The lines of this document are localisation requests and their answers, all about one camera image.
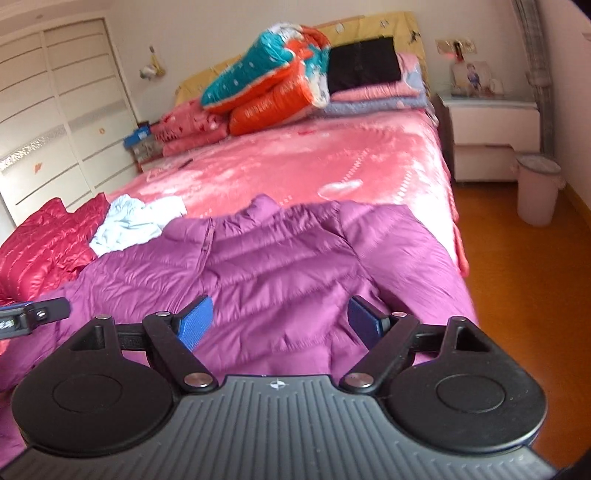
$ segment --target wardrobe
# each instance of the wardrobe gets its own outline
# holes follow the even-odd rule
[[[0,45],[0,193],[16,225],[132,180],[122,140],[136,127],[102,20]]]

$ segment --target bed headboard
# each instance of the bed headboard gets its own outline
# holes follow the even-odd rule
[[[414,53],[418,57],[423,71],[423,80],[429,87],[427,63],[423,40],[418,29],[417,19],[412,12],[390,12],[366,17],[343,18],[333,22],[315,26],[325,34],[333,46],[379,36],[394,37],[397,52]],[[220,73],[236,62],[241,55],[225,60],[213,67],[189,77],[181,83],[176,91],[176,105],[201,95],[203,90],[214,81]]]

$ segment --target blue gripper pad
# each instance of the blue gripper pad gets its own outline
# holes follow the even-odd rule
[[[186,314],[178,326],[178,338],[190,351],[197,346],[213,321],[213,302],[205,297],[193,310]]]
[[[389,324],[388,315],[358,296],[349,300],[347,318],[349,325],[368,350],[378,344],[385,333],[384,325]]]

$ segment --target heart pattern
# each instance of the heart pattern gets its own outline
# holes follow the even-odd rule
[[[353,179],[327,183],[318,189],[318,196],[324,200],[340,200],[363,185],[363,180]]]

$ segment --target wooden floor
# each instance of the wooden floor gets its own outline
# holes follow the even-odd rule
[[[591,447],[591,229],[560,196],[551,226],[517,216],[517,188],[454,189],[481,328],[545,390],[534,448],[558,467]]]

